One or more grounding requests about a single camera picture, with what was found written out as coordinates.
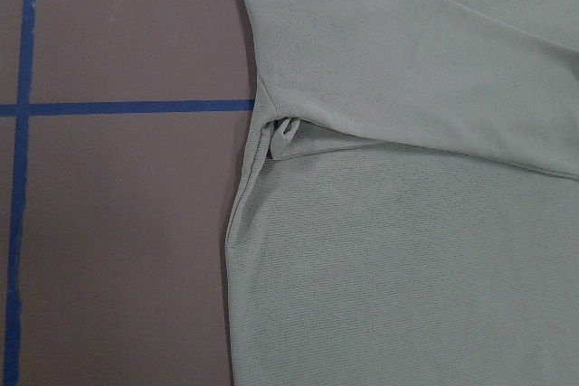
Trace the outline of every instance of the ribbed fabric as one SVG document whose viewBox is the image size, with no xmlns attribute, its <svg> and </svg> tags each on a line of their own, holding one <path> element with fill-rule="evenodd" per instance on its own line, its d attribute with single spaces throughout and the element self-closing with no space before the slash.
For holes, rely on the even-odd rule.
<svg viewBox="0 0 579 386">
<path fill-rule="evenodd" d="M 579 384 L 579 0 L 245 0 L 236 386 Z"/>
</svg>

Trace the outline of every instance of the cloth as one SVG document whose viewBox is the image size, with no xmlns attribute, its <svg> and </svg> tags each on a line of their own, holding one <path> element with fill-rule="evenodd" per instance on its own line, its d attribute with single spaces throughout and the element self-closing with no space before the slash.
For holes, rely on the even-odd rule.
<svg viewBox="0 0 579 386">
<path fill-rule="evenodd" d="M 579 384 L 579 0 L 245 0 L 236 386 Z"/>
</svg>

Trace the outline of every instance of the garment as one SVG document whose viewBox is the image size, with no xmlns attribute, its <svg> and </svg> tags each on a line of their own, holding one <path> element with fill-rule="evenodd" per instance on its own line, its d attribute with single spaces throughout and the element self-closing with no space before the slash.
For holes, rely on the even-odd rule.
<svg viewBox="0 0 579 386">
<path fill-rule="evenodd" d="M 236 386 L 579 384 L 579 0 L 245 0 Z"/>
</svg>

